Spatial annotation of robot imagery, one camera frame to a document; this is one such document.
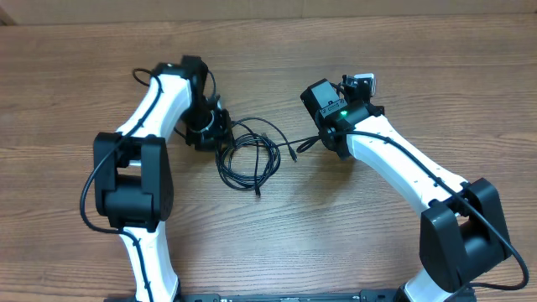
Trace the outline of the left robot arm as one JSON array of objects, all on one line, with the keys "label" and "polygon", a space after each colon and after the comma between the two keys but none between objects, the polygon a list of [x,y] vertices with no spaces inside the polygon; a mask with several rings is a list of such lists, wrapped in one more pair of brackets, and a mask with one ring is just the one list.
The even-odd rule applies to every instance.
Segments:
[{"label": "left robot arm", "polygon": [[120,236],[127,250],[136,281],[130,299],[179,301],[180,279],[166,237],[175,192],[167,143],[182,122],[187,145],[216,152],[231,144],[232,125],[218,95],[204,93],[211,72],[201,57],[185,55],[147,73],[148,91],[133,115],[115,132],[97,134],[84,189],[95,191],[107,233]]}]

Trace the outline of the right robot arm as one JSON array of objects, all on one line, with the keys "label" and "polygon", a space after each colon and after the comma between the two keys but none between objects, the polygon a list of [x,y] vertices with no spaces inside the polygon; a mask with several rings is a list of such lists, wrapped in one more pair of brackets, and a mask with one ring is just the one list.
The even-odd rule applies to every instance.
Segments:
[{"label": "right robot arm", "polygon": [[500,196],[489,181],[465,180],[402,137],[375,106],[372,73],[322,79],[300,99],[327,149],[376,170],[420,217],[422,270],[396,301],[470,300],[474,279],[511,256]]}]

